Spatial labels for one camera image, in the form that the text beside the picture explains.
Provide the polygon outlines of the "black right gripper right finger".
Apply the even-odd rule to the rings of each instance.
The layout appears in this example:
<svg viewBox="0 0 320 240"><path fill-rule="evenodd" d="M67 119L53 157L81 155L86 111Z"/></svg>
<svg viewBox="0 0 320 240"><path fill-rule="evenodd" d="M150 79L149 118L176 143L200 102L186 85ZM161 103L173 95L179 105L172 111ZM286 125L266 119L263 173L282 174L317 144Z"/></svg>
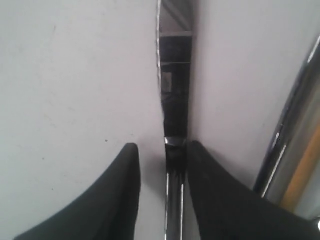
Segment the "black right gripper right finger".
<svg viewBox="0 0 320 240"><path fill-rule="evenodd" d="M227 172L198 141L188 143L187 172L203 240L318 240L309 220L264 200Z"/></svg>

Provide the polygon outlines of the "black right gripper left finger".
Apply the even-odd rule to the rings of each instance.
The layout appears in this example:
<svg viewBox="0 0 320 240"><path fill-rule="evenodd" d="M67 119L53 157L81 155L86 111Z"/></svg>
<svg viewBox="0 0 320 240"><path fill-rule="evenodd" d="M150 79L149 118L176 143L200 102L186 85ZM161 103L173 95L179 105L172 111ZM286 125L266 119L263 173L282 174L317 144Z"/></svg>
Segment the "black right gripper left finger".
<svg viewBox="0 0 320 240"><path fill-rule="evenodd" d="M133 240L140 204L139 149L127 143L81 196L18 240Z"/></svg>

